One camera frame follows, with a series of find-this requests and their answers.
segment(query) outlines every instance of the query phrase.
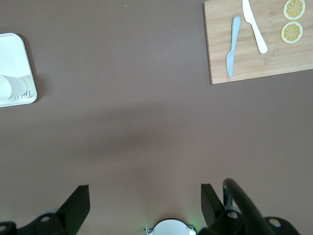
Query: black cable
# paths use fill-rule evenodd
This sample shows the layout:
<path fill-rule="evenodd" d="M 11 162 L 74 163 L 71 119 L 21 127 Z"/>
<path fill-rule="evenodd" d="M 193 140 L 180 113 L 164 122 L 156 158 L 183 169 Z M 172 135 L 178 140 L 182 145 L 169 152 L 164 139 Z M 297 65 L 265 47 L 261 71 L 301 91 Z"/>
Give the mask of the black cable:
<path fill-rule="evenodd" d="M 233 179 L 225 179 L 223 183 L 224 203 L 234 199 L 245 220 L 248 232 L 253 235 L 276 235 L 271 226 L 261 216 L 251 199 Z"/>

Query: white tray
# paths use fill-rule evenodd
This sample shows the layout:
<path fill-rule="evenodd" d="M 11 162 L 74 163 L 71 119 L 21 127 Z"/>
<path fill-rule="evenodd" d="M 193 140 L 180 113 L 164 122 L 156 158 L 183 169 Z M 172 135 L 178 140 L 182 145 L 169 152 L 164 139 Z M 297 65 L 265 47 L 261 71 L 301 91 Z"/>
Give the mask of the white tray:
<path fill-rule="evenodd" d="M 0 34 L 0 75 L 20 77 L 27 83 L 27 92 L 0 101 L 0 107 L 29 104 L 37 99 L 37 90 L 23 40 L 14 33 Z"/>

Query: knife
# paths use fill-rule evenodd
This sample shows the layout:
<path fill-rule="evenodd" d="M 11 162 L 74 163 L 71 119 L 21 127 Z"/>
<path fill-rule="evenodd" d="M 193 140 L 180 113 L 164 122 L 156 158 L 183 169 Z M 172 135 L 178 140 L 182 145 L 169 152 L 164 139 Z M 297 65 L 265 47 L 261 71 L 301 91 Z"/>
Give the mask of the knife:
<path fill-rule="evenodd" d="M 231 46 L 230 46 L 230 51 L 229 53 L 227 53 L 227 56 L 226 56 L 226 68 L 227 68 L 228 77 L 232 77 L 233 72 L 234 72 L 234 57 L 235 57 L 235 49 L 236 49 L 240 22 L 241 22 L 240 16 L 235 16 L 233 18 L 233 23 L 232 23 L 232 28 L 231 28 Z"/>
<path fill-rule="evenodd" d="M 258 45 L 259 52 L 261 54 L 264 54 L 267 52 L 268 47 L 266 46 L 266 43 L 264 41 L 264 38 L 262 37 L 262 34 L 258 28 L 258 25 L 255 22 L 249 0 L 243 0 L 243 11 L 244 11 L 244 17 L 245 20 L 251 24 L 253 33 L 255 36 L 256 44 Z"/>

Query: knife handle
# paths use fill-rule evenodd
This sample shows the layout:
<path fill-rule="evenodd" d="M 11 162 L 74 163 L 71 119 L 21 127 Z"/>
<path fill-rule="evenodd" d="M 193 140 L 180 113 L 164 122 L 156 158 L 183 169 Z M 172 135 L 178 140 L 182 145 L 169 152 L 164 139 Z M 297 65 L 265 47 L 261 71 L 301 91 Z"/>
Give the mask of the knife handle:
<path fill-rule="evenodd" d="M 231 28 L 231 46 L 230 46 L 231 50 L 235 49 L 236 47 L 240 22 L 241 22 L 240 16 L 235 16 L 233 18 L 233 23 L 232 23 L 232 28 Z"/>
<path fill-rule="evenodd" d="M 260 32 L 256 22 L 255 21 L 252 22 L 251 25 L 252 25 L 254 37 L 255 37 L 255 40 L 256 40 L 256 44 L 258 45 L 259 52 L 261 54 L 264 54 L 264 53 L 267 52 L 268 46 L 266 46 L 264 38 L 262 37 L 262 34 L 261 34 L 261 32 Z"/>

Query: metal screw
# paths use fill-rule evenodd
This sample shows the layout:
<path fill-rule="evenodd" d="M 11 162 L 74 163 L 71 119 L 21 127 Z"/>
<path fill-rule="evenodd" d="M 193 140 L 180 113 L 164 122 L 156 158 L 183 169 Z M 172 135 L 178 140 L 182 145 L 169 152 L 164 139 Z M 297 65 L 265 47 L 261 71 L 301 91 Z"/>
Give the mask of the metal screw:
<path fill-rule="evenodd" d="M 232 219 L 238 219 L 238 215 L 237 215 L 237 213 L 234 212 L 234 211 L 228 212 L 227 215 L 228 215 L 228 217 L 230 217 L 230 218 L 232 218 Z"/>
<path fill-rule="evenodd" d="M 50 216 L 47 215 L 47 216 L 42 217 L 40 219 L 40 222 L 44 223 L 44 222 L 48 221 L 49 219 L 50 219 Z"/>
<path fill-rule="evenodd" d="M 0 226 L 0 232 L 6 230 L 6 228 L 7 228 L 7 226 L 6 226 L 5 224 L 4 224 L 4 225 L 1 225 L 1 226 Z"/>
<path fill-rule="evenodd" d="M 282 226 L 282 225 L 279 223 L 279 221 L 278 221 L 277 219 L 269 219 L 268 221 L 269 221 L 269 223 L 270 223 L 271 225 L 273 225 L 274 227 L 279 228 L 279 227 Z"/>

